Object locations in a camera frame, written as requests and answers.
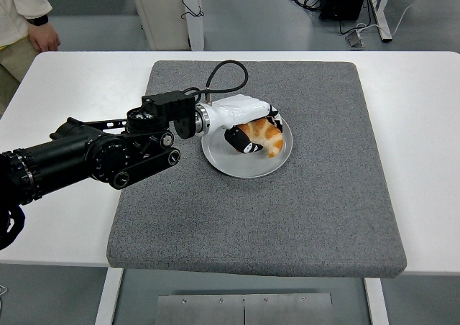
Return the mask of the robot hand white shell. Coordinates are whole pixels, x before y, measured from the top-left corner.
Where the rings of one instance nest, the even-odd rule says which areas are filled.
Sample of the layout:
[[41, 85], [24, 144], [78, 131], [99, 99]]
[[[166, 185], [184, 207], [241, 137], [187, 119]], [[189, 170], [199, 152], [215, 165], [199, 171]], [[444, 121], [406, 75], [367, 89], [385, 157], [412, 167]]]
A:
[[204, 132], [212, 134], [223, 129], [224, 139], [236, 151], [249, 154], [264, 150], [269, 158], [281, 152], [282, 117], [271, 104], [238, 94], [205, 104], [203, 108]]

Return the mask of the person's hand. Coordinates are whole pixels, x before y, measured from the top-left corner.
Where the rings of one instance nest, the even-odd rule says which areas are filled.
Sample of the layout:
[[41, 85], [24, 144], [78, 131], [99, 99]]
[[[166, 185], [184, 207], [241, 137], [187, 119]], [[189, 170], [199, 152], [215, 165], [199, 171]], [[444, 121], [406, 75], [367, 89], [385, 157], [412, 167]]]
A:
[[27, 26], [29, 40], [36, 51], [58, 51], [60, 38], [51, 23], [40, 26], [28, 23]]

